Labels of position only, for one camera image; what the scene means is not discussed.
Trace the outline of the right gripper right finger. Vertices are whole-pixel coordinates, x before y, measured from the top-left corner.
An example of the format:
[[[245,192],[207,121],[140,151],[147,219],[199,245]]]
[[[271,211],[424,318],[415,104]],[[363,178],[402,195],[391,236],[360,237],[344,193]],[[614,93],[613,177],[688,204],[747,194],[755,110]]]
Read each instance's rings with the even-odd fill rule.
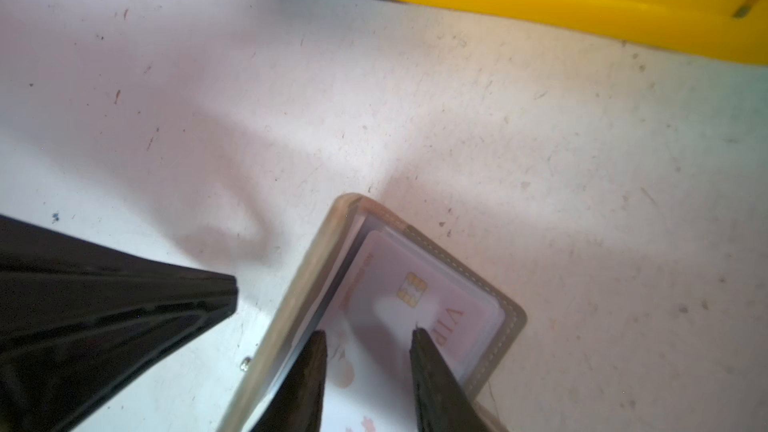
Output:
[[[489,431],[424,328],[412,332],[410,361],[418,431]]]

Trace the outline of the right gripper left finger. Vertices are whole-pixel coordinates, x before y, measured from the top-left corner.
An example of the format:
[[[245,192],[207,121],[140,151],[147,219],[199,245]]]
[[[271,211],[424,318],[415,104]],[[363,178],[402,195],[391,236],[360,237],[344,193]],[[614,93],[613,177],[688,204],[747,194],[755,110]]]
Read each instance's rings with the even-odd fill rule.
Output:
[[[314,331],[253,432],[318,432],[327,374],[327,340]]]

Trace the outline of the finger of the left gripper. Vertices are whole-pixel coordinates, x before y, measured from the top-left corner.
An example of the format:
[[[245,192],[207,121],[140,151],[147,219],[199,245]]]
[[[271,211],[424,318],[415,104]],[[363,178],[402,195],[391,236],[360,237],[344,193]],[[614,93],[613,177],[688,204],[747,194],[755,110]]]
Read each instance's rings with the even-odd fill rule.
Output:
[[[69,431],[231,316],[234,277],[1,220],[1,427]]]

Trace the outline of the grey card holder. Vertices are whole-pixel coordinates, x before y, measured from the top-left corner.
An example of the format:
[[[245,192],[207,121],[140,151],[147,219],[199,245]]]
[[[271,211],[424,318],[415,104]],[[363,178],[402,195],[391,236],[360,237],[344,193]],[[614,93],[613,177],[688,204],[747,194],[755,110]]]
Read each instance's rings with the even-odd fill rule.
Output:
[[[527,321],[375,200],[338,197],[223,431],[498,431],[477,397]]]

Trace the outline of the white VIP card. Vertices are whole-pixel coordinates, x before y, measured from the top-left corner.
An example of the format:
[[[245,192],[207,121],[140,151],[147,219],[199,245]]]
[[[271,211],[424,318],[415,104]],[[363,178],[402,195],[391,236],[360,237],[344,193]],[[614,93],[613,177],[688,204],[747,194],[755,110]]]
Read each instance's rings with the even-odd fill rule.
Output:
[[[322,430],[416,430],[413,330],[427,330],[464,381],[502,319],[497,300],[444,264],[392,233],[368,233],[320,323]]]

